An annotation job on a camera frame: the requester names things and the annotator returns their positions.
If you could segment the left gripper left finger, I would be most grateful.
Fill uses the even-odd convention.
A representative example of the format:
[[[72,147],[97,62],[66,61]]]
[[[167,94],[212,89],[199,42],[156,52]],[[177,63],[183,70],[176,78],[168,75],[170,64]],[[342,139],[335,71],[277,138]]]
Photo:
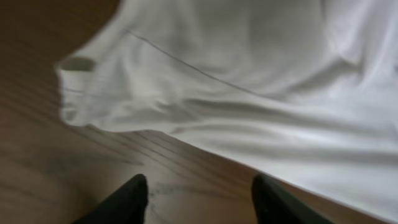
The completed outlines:
[[[143,174],[137,174],[73,224],[144,224],[149,189]]]

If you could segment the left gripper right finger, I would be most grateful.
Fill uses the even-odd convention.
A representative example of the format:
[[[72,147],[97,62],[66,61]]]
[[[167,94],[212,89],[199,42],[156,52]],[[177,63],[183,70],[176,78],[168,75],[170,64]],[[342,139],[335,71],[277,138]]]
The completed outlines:
[[[251,198],[258,224],[331,224],[264,174],[253,178]]]

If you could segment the white robot print t-shirt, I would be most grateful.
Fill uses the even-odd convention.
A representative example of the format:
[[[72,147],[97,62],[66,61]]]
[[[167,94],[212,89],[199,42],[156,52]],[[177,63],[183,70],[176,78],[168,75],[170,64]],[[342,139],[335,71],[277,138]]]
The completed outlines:
[[[397,221],[396,1],[123,1],[56,71],[70,125],[162,131]]]

